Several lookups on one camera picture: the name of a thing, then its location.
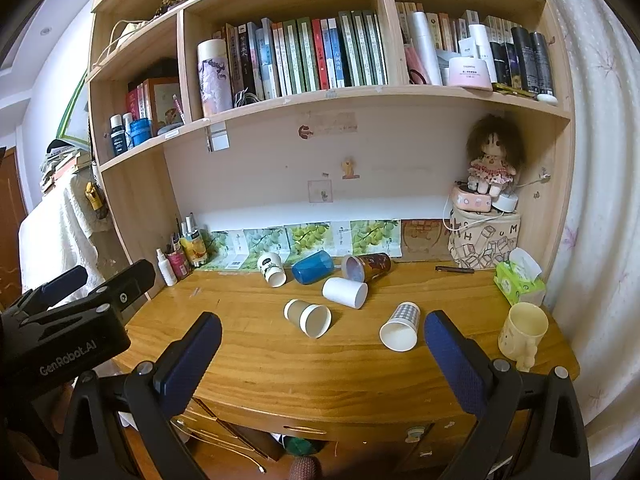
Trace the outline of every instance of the knitted object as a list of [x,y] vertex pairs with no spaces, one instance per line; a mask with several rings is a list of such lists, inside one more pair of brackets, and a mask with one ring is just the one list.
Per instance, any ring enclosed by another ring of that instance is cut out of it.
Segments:
[[289,470],[289,480],[320,480],[322,471],[318,459],[313,456],[297,456]]

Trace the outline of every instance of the fabric storage bin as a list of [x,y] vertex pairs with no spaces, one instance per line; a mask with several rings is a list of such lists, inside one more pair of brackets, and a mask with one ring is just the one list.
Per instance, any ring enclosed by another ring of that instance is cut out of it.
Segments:
[[475,213],[455,205],[450,218],[449,253],[466,269],[494,269],[516,248],[520,214]]

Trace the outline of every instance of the door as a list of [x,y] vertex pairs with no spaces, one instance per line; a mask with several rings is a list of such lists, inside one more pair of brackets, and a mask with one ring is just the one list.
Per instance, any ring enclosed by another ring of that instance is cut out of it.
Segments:
[[0,305],[11,305],[22,294],[18,229],[27,216],[15,148],[9,148],[0,162]]

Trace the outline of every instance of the pink radio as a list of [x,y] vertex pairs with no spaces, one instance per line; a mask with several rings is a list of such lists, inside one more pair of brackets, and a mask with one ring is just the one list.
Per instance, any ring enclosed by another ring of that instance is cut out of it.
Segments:
[[462,211],[488,213],[491,211],[491,197],[469,190],[467,186],[456,184],[451,190],[451,201]]

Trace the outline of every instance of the checkered paper cup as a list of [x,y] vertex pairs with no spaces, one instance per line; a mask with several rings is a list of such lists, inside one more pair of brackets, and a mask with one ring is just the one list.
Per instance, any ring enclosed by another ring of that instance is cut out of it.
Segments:
[[415,303],[404,301],[380,328],[380,340],[395,352],[411,350],[418,342],[419,322],[420,308]]

